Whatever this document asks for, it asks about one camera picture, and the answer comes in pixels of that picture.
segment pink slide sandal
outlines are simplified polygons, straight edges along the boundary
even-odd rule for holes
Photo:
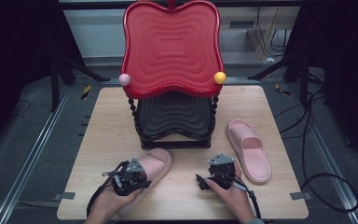
[[[155,148],[148,151],[138,161],[145,168],[147,180],[151,180],[152,182],[150,186],[147,189],[144,189],[132,203],[129,203],[118,210],[117,214],[121,217],[132,211],[132,209],[134,209],[143,199],[146,193],[150,191],[153,186],[155,186],[159,180],[165,176],[165,174],[168,173],[172,166],[172,154],[168,150]]]
[[[246,176],[255,183],[269,181],[269,162],[261,141],[251,126],[244,120],[234,119],[228,124],[226,133]]]

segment gray floor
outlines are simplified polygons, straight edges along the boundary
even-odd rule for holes
[[[232,78],[230,84],[262,86],[280,130],[301,118],[301,106],[296,100],[298,84],[282,81],[285,68],[279,69],[259,82],[247,80],[246,77],[257,74],[270,63],[255,58],[244,31],[222,32],[220,43],[226,73]],[[114,64],[100,66],[90,63],[89,68],[105,77],[115,78],[119,75],[119,67]],[[16,183],[18,175],[22,174],[21,168],[27,162],[32,149],[41,147],[40,155],[35,156],[35,164],[31,167],[29,176],[24,179],[25,185],[20,190],[19,203],[8,217],[7,223],[82,223],[82,221],[58,220],[55,207],[58,202],[53,198],[65,189],[82,135],[87,129],[84,124],[88,123],[88,116],[91,115],[99,90],[114,84],[97,83],[79,72],[76,72],[76,77],[75,85],[70,87],[61,85],[61,92],[68,92],[68,94],[60,110],[61,113],[57,115],[57,122],[52,124],[52,131],[43,146],[35,143],[40,142],[39,134],[44,131],[44,125],[51,116],[49,77],[36,81],[23,90],[21,101],[13,111],[13,117],[0,133],[0,204]],[[81,100],[83,90],[89,84],[92,85],[89,96],[86,100]],[[275,84],[280,85],[281,91],[290,92],[290,95],[277,91]],[[310,84],[312,92],[319,88]],[[331,171],[339,172],[358,192],[358,149],[346,146],[346,136],[340,130],[335,115],[329,105],[324,103],[323,95],[317,97],[319,96],[322,98],[312,104],[314,123],[305,140],[307,174],[311,176]],[[294,136],[303,133],[304,125],[305,121],[302,121],[295,128],[282,133],[299,185],[305,181],[301,161],[302,137]],[[345,195],[342,196],[342,184],[334,184],[330,178],[321,178],[316,179],[311,185],[323,199],[342,207],[342,201],[345,202]],[[307,200],[307,206],[310,210],[308,218],[276,220],[274,223],[358,223],[356,220],[358,211],[352,214],[339,213],[315,197]]]

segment yellow object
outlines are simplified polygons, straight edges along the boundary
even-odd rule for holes
[[[217,72],[216,74],[214,74],[214,81],[217,84],[223,84],[226,81],[226,74],[224,72]]]

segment human hand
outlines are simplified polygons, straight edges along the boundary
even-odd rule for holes
[[[234,162],[235,176],[241,178],[241,169],[237,162]],[[248,194],[231,185],[229,189],[222,189],[211,179],[205,179],[209,187],[220,197],[227,209],[237,218],[240,223],[246,223],[255,219]]]
[[[103,224],[109,221],[120,208],[133,202],[140,192],[137,189],[128,196],[119,196],[111,186],[106,187],[95,200],[85,224]]]

